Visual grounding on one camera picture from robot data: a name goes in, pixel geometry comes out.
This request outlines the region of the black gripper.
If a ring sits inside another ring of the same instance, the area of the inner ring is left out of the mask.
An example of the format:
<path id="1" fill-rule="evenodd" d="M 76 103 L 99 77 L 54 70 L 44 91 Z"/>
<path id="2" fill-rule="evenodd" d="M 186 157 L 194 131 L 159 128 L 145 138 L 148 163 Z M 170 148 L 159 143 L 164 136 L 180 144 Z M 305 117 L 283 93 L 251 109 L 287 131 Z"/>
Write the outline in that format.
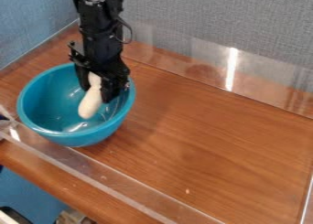
<path id="1" fill-rule="evenodd" d="M 119 96 L 129 75 L 120 59 L 124 44 L 121 27 L 128 27 L 120 18 L 123 0 L 72 1 L 77 11 L 81 47 L 75 42 L 68 47 L 79 86 L 87 91 L 91 87 L 88 74 L 96 74 L 101 79 L 101 101 L 109 103 Z"/>

